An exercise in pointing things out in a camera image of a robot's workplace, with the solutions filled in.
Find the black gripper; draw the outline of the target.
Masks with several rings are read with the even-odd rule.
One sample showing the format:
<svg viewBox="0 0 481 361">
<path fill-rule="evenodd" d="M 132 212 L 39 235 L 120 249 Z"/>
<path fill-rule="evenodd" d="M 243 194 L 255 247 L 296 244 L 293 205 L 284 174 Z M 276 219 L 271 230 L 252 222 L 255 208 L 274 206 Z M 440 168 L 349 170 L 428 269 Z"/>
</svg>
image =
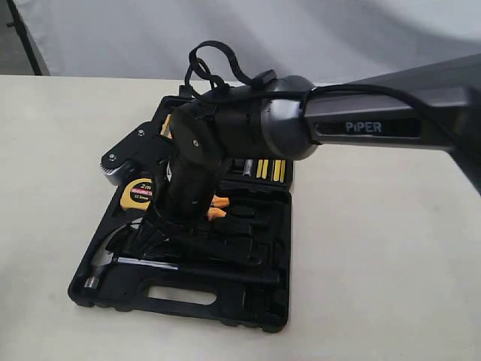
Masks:
<svg viewBox="0 0 481 361">
<path fill-rule="evenodd" d="M 153 248 L 163 241 L 194 242 L 192 233 L 206 216 L 228 162 L 199 165 L 181 155 L 163 161 L 153 179 L 153 198 L 136 235 L 136 248 Z"/>
</svg>

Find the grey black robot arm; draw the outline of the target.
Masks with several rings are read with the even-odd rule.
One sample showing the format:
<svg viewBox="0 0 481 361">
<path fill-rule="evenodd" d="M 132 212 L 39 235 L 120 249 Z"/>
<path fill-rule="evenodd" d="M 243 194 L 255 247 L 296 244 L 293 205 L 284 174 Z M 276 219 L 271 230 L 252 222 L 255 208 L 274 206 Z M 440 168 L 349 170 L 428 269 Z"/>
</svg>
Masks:
<svg viewBox="0 0 481 361">
<path fill-rule="evenodd" d="M 324 144 L 442 150 L 480 186 L 479 86 L 436 68 L 315 86 L 273 71 L 248 77 L 228 60 L 236 87 L 189 57 L 185 81 L 198 75 L 212 87 L 171 114 L 173 150 L 156 169 L 148 210 L 165 237 L 192 231 L 234 158 L 298 161 Z"/>
</svg>

